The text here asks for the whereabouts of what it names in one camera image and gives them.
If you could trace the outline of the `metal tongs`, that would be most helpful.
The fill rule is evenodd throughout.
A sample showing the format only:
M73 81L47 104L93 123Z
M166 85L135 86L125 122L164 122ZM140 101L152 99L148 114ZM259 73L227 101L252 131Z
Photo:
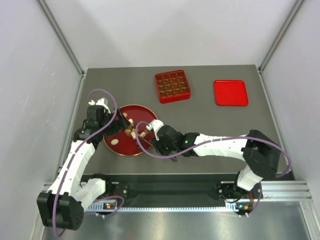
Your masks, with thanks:
M155 146L150 142L145 140L144 138L141 138L139 134L136 135L136 142L137 145L140 147L140 149L146 153L148 156L156 158L156 159L160 159L160 160L171 160L172 162L176 163L177 157L176 156L161 156L161 155L155 155L153 153L150 153L147 149L144 148L144 146L142 145L142 142L144 141L145 143L147 143L148 145L150 145L151 147L153 147L155 149Z

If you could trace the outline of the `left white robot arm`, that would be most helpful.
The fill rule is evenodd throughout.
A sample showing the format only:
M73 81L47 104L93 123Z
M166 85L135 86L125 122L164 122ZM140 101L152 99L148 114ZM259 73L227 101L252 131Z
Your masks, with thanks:
M87 108L86 119L73 135L69 154L57 178L36 200L42 224L55 230L77 230L84 213L99 197L109 198L111 183L93 178L81 186L84 170L104 137L113 136L131 123L119 108L111 112L105 104Z

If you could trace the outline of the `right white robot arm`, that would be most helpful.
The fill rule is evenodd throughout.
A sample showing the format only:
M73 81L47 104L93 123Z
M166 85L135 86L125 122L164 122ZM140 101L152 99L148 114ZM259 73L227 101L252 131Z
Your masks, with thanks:
M233 192L239 198L249 195L263 179L277 176L281 151L258 130L250 130L248 135L238 137L195 132L182 134L158 120L147 125L147 130L154 133L151 143L161 156L170 156L175 152L184 157L218 156L245 162L245 168L238 173L233 185Z

